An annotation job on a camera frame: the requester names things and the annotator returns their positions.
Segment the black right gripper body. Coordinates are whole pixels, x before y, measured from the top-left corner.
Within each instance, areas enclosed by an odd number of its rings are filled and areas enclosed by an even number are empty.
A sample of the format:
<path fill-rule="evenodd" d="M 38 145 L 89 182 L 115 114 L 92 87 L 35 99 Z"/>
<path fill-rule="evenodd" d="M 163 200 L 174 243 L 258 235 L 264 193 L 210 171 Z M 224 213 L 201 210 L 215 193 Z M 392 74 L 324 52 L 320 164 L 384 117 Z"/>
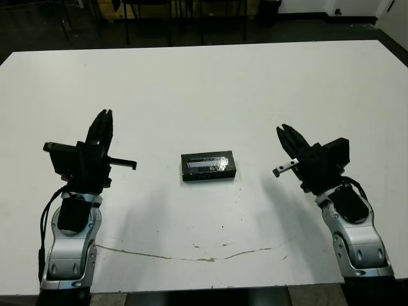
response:
<path fill-rule="evenodd" d="M 279 177 L 281 173 L 292 170 L 305 193 L 323 193 L 341 184 L 345 167 L 345 142 L 316 143 L 310 146 L 303 159 L 291 159 L 277 166 L 272 173 Z"/>

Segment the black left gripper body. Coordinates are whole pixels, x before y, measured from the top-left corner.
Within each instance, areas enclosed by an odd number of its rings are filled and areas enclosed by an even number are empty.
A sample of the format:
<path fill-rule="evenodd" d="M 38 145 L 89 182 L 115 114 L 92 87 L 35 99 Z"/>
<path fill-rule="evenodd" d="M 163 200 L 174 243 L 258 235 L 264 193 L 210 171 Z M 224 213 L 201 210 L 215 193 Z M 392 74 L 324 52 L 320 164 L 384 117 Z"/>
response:
<path fill-rule="evenodd" d="M 112 165 L 136 170 L 136 161 L 109 156 L 110 143 L 77 142 L 73 148 L 69 163 L 62 172 L 62 179 L 70 191 L 101 194 L 111 185 Z"/>

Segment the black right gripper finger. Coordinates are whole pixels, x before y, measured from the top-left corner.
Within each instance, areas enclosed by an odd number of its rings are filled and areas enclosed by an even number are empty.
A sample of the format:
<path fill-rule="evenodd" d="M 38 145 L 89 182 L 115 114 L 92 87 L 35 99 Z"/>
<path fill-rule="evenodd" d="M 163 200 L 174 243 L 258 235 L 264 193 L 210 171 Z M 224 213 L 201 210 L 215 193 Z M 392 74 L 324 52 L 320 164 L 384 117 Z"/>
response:
<path fill-rule="evenodd" d="M 306 139 L 287 124 L 282 124 L 280 128 L 280 143 L 291 159 L 303 159 L 310 149 Z"/>
<path fill-rule="evenodd" d="M 284 151 L 291 159 L 296 158 L 296 131 L 291 126 L 278 126 L 277 136 Z"/>

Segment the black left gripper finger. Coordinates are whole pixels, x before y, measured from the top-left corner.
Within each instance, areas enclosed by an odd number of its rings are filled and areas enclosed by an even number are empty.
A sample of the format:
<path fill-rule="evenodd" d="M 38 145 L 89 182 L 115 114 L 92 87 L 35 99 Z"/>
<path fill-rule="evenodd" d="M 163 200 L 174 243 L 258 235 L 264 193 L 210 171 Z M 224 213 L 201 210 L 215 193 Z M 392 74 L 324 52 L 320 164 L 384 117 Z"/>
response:
<path fill-rule="evenodd" d="M 86 144 L 101 145 L 104 147 L 106 146 L 106 139 L 105 139 L 105 116 L 106 114 L 107 114 L 107 110 L 103 109 L 94 119 L 91 126 L 89 127 L 87 137 L 85 139 Z"/>
<path fill-rule="evenodd" d="M 107 155 L 113 137 L 113 117 L 111 110 L 103 110 L 100 126 L 100 145 Z"/>

